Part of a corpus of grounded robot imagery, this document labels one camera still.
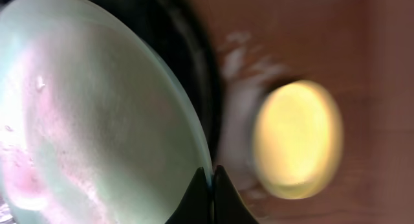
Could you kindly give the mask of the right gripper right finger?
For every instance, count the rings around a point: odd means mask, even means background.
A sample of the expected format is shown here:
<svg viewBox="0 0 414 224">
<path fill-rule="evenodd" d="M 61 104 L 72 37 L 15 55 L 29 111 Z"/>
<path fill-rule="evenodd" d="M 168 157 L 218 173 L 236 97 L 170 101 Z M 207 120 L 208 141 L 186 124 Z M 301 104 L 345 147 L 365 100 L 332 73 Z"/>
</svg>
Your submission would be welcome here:
<svg viewBox="0 0 414 224">
<path fill-rule="evenodd" d="M 223 166 L 217 166 L 213 176 L 213 206 L 215 224 L 258 224 Z"/>
</svg>

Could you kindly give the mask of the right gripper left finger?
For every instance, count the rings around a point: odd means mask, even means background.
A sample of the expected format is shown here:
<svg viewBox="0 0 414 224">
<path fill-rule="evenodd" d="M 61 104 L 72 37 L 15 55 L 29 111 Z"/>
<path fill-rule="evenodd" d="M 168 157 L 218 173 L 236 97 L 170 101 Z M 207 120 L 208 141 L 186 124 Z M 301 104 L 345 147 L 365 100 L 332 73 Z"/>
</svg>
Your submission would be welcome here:
<svg viewBox="0 0 414 224">
<path fill-rule="evenodd" d="M 166 224 L 210 224 L 211 199 L 204 169 L 198 168 Z"/>
</svg>

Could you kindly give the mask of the yellow plate with red stain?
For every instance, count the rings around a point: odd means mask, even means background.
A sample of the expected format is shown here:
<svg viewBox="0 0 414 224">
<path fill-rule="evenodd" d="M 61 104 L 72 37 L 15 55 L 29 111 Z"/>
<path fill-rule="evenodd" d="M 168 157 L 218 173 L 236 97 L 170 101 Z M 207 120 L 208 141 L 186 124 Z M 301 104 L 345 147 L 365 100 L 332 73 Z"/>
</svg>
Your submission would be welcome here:
<svg viewBox="0 0 414 224">
<path fill-rule="evenodd" d="M 342 117 L 320 84 L 298 80 L 271 91 L 254 122 L 252 154 L 265 189 L 282 199 L 322 191 L 338 169 Z"/>
</svg>

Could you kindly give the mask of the pale green plate red stain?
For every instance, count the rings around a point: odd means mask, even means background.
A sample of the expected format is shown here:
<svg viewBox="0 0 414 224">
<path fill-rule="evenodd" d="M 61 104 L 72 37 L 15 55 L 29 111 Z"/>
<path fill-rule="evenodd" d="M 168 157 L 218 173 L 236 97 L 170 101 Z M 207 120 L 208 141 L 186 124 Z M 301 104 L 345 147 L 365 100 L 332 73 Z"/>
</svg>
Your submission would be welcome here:
<svg viewBox="0 0 414 224">
<path fill-rule="evenodd" d="M 212 163 L 175 75 L 88 0 L 1 11 L 1 195 L 18 223 L 165 223 Z"/>
</svg>

